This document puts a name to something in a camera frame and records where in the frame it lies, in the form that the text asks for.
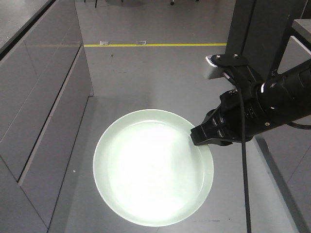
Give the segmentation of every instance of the floor marking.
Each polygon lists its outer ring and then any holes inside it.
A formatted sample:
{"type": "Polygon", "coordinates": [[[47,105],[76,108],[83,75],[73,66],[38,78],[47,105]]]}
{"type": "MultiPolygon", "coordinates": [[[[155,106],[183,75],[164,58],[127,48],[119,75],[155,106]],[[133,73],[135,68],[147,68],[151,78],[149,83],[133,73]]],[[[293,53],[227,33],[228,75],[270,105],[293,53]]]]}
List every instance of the floor marking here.
{"type": "Polygon", "coordinates": [[[109,44],[109,45],[84,45],[85,48],[96,47],[209,47],[209,46],[226,46],[227,43],[204,43],[204,44],[109,44]]]}

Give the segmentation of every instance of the black electrical wire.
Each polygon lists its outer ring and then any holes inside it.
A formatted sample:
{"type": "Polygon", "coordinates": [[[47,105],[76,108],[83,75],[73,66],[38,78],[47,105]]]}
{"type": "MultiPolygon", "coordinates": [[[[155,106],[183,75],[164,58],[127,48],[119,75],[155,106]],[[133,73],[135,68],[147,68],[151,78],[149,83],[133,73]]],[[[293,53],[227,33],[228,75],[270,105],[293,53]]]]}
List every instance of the black electrical wire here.
{"type": "Polygon", "coordinates": [[[311,125],[301,125],[294,122],[290,122],[287,125],[301,130],[311,130],[311,125]]]}
{"type": "Polygon", "coordinates": [[[242,90],[235,85],[239,94],[241,105],[241,121],[242,121],[242,166],[243,166],[243,181],[244,181],[244,198],[245,198],[245,212],[246,212],[246,227],[247,233],[252,232],[251,226],[251,211],[249,205],[249,190],[248,190],[248,177],[247,177],[247,162],[246,162],[246,139],[245,139],[245,108],[242,96],[242,90]]]}

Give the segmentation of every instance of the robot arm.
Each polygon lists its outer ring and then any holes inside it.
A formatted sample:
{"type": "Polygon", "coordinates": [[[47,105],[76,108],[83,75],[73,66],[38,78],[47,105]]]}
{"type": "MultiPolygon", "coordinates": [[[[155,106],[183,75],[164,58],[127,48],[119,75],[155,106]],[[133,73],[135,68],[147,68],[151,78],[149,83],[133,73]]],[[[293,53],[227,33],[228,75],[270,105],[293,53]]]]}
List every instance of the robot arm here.
{"type": "Polygon", "coordinates": [[[237,54],[213,55],[209,63],[221,69],[237,90],[220,95],[221,104],[209,111],[201,125],[191,130],[195,145],[227,146],[242,142],[241,106],[245,107],[245,136],[288,124],[311,114],[311,60],[276,75],[266,82],[237,54]]]}

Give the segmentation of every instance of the white bowl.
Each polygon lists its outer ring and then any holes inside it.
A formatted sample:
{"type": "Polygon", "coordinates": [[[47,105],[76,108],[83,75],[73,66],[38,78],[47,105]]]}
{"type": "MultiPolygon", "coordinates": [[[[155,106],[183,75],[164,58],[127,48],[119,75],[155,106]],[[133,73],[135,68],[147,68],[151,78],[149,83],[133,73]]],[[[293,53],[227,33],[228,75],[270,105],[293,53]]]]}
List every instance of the white bowl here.
{"type": "Polygon", "coordinates": [[[95,149],[98,191],[118,215],[143,226],[166,226],[193,214],[213,182],[208,146],[195,146],[193,125],[162,110],[129,113],[108,127],[95,149]]]}

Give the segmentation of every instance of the gray cabinet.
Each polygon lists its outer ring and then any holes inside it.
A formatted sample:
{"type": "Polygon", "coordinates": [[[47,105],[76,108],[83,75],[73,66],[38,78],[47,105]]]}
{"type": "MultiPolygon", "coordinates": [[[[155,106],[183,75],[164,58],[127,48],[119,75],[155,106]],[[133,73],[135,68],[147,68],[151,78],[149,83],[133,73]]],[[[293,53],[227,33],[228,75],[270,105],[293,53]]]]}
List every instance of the gray cabinet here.
{"type": "Polygon", "coordinates": [[[81,48],[27,163],[20,184],[49,226],[90,92],[81,48]]]}
{"type": "Polygon", "coordinates": [[[47,227],[0,159],[0,232],[46,233],[47,227]]]}
{"type": "Polygon", "coordinates": [[[57,0],[1,64],[0,155],[16,180],[81,43],[74,1],[57,0]]]}
{"type": "Polygon", "coordinates": [[[56,0],[0,62],[0,232],[47,231],[90,90],[74,0],[56,0]]]}

